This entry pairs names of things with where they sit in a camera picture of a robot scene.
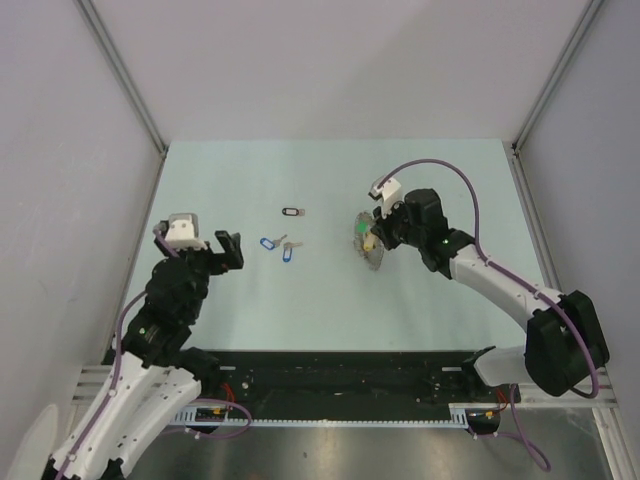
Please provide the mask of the brass key with tan tag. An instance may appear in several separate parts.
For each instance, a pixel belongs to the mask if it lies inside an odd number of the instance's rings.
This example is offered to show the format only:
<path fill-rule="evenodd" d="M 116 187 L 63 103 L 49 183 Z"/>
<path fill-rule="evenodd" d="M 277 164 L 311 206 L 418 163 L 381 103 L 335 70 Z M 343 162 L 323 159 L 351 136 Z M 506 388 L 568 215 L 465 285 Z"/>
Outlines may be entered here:
<path fill-rule="evenodd" d="M 363 249 L 367 252 L 372 251 L 376 246 L 376 237 L 368 236 L 363 242 Z"/>

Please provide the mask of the green key tag with key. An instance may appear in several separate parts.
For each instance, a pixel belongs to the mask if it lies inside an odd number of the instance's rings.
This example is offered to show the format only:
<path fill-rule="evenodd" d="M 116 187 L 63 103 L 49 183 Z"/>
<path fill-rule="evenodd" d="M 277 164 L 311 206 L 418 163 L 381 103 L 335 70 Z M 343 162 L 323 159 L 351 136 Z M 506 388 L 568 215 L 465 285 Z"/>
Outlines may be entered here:
<path fill-rule="evenodd" d="M 360 222 L 356 226 L 356 232 L 359 234 L 365 234 L 368 231 L 368 224 L 365 222 Z"/>

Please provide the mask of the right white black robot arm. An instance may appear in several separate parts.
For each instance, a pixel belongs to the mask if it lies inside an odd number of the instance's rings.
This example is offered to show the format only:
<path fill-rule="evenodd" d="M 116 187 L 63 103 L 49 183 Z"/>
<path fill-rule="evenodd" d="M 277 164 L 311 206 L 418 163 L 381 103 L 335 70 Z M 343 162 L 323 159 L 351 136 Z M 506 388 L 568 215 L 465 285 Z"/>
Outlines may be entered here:
<path fill-rule="evenodd" d="M 449 226 L 433 189 L 401 192 L 398 182 L 372 186 L 372 236 L 388 251 L 415 248 L 426 268 L 482 295 L 526 335 L 521 347 L 487 347 L 466 362 L 463 393 L 484 401 L 497 386 L 531 381 L 560 397 L 580 381 L 595 380 L 610 353 L 592 300 L 531 284 L 481 253 L 475 237 Z"/>

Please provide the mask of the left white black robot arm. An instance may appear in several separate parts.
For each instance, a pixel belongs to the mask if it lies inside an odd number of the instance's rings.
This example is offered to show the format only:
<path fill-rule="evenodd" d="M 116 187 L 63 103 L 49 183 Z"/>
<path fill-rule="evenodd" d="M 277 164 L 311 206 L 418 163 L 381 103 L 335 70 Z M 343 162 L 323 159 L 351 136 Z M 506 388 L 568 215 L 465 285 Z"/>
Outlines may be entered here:
<path fill-rule="evenodd" d="M 244 266 L 241 236 L 218 230 L 222 252 L 195 232 L 173 239 L 154 230 L 164 258 L 134 300 L 131 321 L 119 319 L 111 370 L 75 430 L 49 457 L 45 479 L 124 479 L 147 446 L 184 406 L 214 397 L 219 360 L 183 346 L 209 292 L 210 279 Z"/>

